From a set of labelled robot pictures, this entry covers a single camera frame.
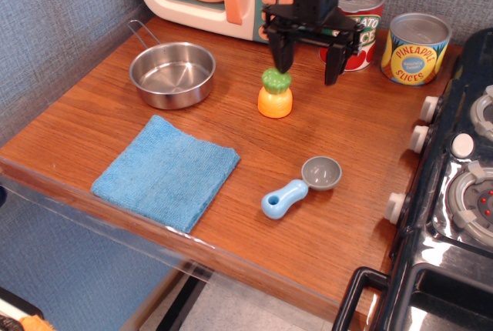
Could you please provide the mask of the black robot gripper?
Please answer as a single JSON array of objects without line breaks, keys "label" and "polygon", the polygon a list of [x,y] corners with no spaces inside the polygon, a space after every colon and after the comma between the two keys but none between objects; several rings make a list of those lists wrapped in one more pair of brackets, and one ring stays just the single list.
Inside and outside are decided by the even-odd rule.
[{"label": "black robot gripper", "polygon": [[294,43],[307,41],[330,47],[326,54],[325,84],[337,82],[348,58],[361,50],[359,39],[363,31],[362,25],[340,13],[338,3],[339,0],[293,0],[263,6],[263,32],[280,73],[288,72],[293,64]]}]

